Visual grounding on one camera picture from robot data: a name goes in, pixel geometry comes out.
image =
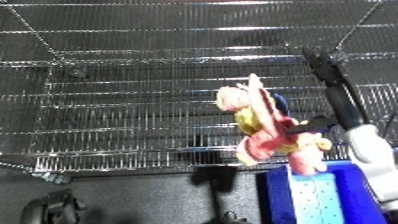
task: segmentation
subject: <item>metal wire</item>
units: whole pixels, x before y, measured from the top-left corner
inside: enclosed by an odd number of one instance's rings
[[[330,113],[300,46],[345,42],[345,67],[370,119],[397,102],[398,3],[358,23],[374,2],[14,0],[0,4],[0,152],[32,172],[172,173],[241,166],[221,86],[258,74],[299,120]],[[389,137],[398,140],[397,123]],[[341,130],[328,160],[348,158]],[[284,155],[263,161],[266,169]]]

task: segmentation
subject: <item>blue box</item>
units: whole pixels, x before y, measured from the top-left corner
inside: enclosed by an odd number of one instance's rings
[[[362,171],[349,161],[328,162],[312,177],[289,166],[266,173],[275,224],[385,224],[381,210],[364,184]]]

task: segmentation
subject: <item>toy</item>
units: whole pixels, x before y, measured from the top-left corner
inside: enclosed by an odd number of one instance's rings
[[[245,165],[256,165],[280,151],[287,154],[289,165],[298,174],[313,175],[326,170],[323,151],[331,148],[331,142],[319,133],[286,134],[299,122],[277,109],[276,99],[257,75],[249,76],[248,86],[220,88],[217,106],[234,112],[239,129],[246,135],[236,149],[237,158]]]

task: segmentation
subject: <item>wire rack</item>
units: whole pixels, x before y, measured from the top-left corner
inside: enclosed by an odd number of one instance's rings
[[[298,49],[331,49],[373,5],[0,1],[1,158],[23,157],[31,172],[90,174],[240,166],[233,150],[242,135],[216,108],[217,89],[256,73],[294,117],[330,113]],[[344,69],[379,128],[398,103],[397,13],[398,2],[386,1],[344,46]],[[326,159],[346,159],[341,131],[328,137]],[[398,141],[397,121],[388,138]]]

